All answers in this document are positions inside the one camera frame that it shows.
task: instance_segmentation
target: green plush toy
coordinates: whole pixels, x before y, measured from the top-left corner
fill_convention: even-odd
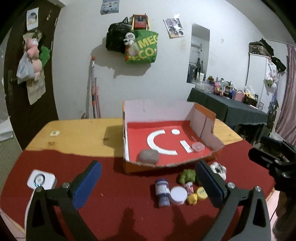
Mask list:
[[[185,184],[187,182],[195,182],[195,171],[191,169],[185,169],[180,176],[179,182]]]
[[[44,45],[41,46],[41,53],[39,59],[42,62],[42,68],[46,65],[47,61],[50,59],[50,50]]]

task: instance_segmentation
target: bottle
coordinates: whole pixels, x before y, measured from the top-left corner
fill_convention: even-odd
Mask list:
[[[170,189],[168,187],[168,181],[165,178],[157,179],[155,181],[155,192],[158,196],[158,205],[159,207],[170,206]]]

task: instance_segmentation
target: pink curtain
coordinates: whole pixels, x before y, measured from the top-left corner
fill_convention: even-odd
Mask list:
[[[285,141],[296,145],[296,51],[288,47],[288,79],[281,114],[276,125],[276,133]]]

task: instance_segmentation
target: green shopping bag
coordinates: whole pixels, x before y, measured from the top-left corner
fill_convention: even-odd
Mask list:
[[[134,30],[134,21],[131,31],[136,37],[135,43],[126,48],[126,62],[128,63],[154,63],[157,56],[157,38],[158,33],[150,30],[149,21],[147,18],[148,30]]]

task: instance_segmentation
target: gray bar of soap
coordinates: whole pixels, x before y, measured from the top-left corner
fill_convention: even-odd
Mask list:
[[[148,149],[140,152],[141,162],[156,164],[159,160],[159,153],[156,150]]]

